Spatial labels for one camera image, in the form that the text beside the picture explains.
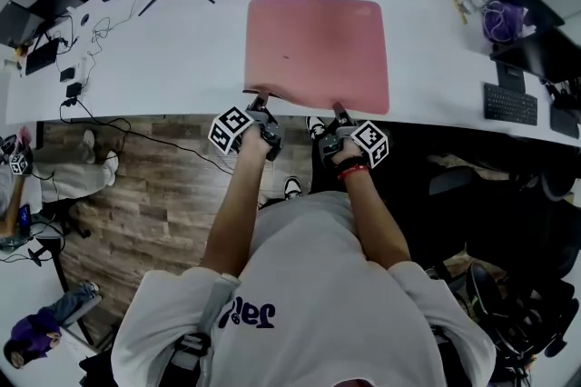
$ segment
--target sneaker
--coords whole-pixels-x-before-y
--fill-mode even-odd
[[[284,183],[284,199],[292,200],[297,196],[302,196],[299,179],[296,177],[289,177]]]
[[[83,144],[89,149],[89,154],[85,162],[87,164],[94,164],[94,132],[92,130],[84,131]]]
[[[115,183],[115,173],[119,169],[119,156],[115,151],[107,153],[107,157],[103,163],[103,169],[108,169],[111,172],[111,179],[107,182],[107,185],[113,185]]]
[[[83,135],[83,143],[92,150],[94,149],[94,132],[92,130],[85,130]]]
[[[91,288],[91,292],[93,292],[93,296],[97,296],[99,294],[99,291],[101,290],[99,288],[99,285],[97,285],[94,282],[89,282],[89,281],[87,281],[87,285]]]
[[[325,132],[325,123],[319,117],[309,116],[306,120],[307,130],[309,131],[310,139],[314,140],[323,132]]]

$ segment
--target wooden floor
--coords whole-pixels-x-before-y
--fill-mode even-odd
[[[134,131],[196,150],[231,171],[235,158],[218,154],[206,138],[211,121],[210,116],[129,119]],[[280,197],[291,174],[300,178],[305,192],[310,189],[311,145],[304,119],[279,122],[285,128],[285,150],[265,167],[262,203]],[[96,135],[97,162],[109,149],[121,149],[123,134],[89,124],[47,123],[44,145],[72,148],[87,128]],[[147,271],[181,273],[200,261],[229,181],[229,175],[194,153],[127,136],[115,184],[71,210],[91,237],[69,235],[61,254],[69,283],[90,280],[101,286],[102,303],[84,317],[96,339],[108,332],[109,324],[121,321]]]

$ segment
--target keyboard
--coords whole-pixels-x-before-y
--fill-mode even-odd
[[[530,94],[484,84],[484,117],[516,124],[537,125],[537,99]]]
[[[58,43],[58,40],[51,40],[29,54],[26,58],[26,75],[39,71],[56,61]]]

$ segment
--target hand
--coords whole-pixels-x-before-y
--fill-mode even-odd
[[[25,359],[19,352],[10,353],[10,362],[16,369],[20,369],[25,365]]]
[[[56,348],[61,341],[61,336],[58,334],[58,332],[49,332],[46,336],[51,339],[51,348]]]
[[[33,141],[33,136],[30,135],[30,132],[26,128],[26,125],[23,125],[18,129],[18,134],[16,134],[16,140],[18,140],[18,143],[24,148],[28,148],[28,145],[30,145],[30,143]]]
[[[266,158],[270,150],[271,146],[261,137],[261,127],[258,124],[251,125],[242,134],[241,153],[245,152]]]
[[[360,148],[351,140],[351,138],[343,138],[343,148],[341,151],[334,154],[331,159],[335,165],[341,164],[346,159],[361,156]]]

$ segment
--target purple bag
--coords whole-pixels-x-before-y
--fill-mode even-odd
[[[512,43],[523,29],[525,8],[501,1],[492,1],[482,10],[482,30],[492,43]]]

